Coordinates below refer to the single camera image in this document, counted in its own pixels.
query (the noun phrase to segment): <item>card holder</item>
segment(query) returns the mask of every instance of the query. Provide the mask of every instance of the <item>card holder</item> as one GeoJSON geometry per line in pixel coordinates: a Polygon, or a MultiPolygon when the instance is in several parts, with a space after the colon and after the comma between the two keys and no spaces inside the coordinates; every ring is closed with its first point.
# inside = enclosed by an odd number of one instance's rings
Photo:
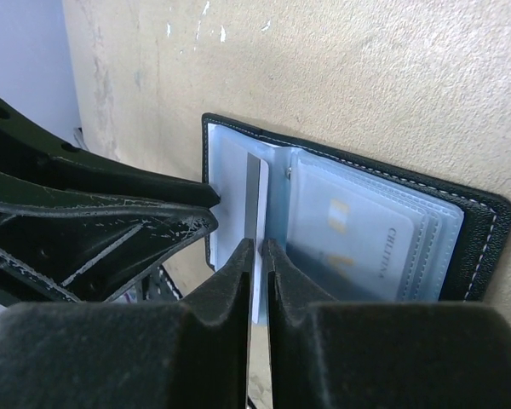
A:
{"type": "MultiPolygon", "coordinates": [[[[220,226],[206,239],[215,270],[233,243],[258,234],[259,261],[262,241],[276,239],[338,299],[484,295],[511,228],[506,199],[213,114],[203,116],[203,139],[204,181],[222,199],[213,209],[220,226]],[[244,177],[250,157],[259,164],[257,183],[244,177]],[[255,191],[259,210],[249,213],[248,193],[254,198],[255,191]],[[231,197],[236,213],[228,209],[231,197]],[[224,214],[229,218],[222,221],[224,214]],[[250,233],[247,224],[259,229],[250,233]]],[[[264,322],[267,282],[258,268],[254,273],[252,319],[264,322]]]]}

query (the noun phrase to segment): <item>wallet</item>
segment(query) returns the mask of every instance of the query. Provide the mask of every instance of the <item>wallet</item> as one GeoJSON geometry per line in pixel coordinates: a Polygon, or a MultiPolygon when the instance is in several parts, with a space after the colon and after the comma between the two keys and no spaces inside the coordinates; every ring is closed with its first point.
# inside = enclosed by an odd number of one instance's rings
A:
{"type": "Polygon", "coordinates": [[[267,320],[265,239],[341,301],[479,301],[511,229],[497,194],[219,115],[203,115],[203,150],[221,197],[206,260],[217,271],[255,240],[255,323],[267,320]]]}

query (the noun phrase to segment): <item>leather border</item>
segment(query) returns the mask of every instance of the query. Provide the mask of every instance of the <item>leather border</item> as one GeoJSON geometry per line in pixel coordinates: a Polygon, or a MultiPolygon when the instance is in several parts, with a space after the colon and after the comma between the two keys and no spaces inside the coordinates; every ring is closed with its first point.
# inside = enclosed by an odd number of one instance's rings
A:
{"type": "MultiPolygon", "coordinates": [[[[504,197],[385,164],[316,142],[262,130],[213,113],[205,113],[202,117],[202,123],[204,183],[208,183],[207,125],[219,124],[258,141],[283,147],[301,147],[310,153],[457,205],[464,212],[464,220],[439,300],[482,300],[511,230],[511,203],[504,197]]],[[[205,238],[205,245],[206,261],[211,268],[214,268],[210,264],[208,236],[205,238]]]]}

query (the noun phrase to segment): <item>beige table surface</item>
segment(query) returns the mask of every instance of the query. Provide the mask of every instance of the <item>beige table surface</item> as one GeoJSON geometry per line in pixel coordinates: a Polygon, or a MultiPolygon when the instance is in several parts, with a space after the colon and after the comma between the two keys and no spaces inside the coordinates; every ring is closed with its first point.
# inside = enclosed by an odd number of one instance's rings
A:
{"type": "MultiPolygon", "coordinates": [[[[64,0],[89,147],[201,178],[203,112],[511,199],[511,0],[64,0]]],[[[168,262],[184,290],[203,246],[168,262]]],[[[511,323],[511,237],[485,299],[511,323]]],[[[265,329],[250,393],[270,406],[265,329]]]]}

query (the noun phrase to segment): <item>screw hole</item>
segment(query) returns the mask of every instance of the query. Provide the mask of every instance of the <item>screw hole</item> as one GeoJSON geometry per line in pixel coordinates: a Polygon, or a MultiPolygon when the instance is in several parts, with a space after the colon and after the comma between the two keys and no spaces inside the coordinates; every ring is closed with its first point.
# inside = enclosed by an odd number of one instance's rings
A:
{"type": "Polygon", "coordinates": [[[0,107],[0,119],[9,119],[10,115],[9,112],[0,107]]]}
{"type": "Polygon", "coordinates": [[[74,147],[71,143],[63,142],[62,145],[60,145],[65,151],[72,152],[72,153],[78,153],[81,151],[79,147],[74,147]]]}

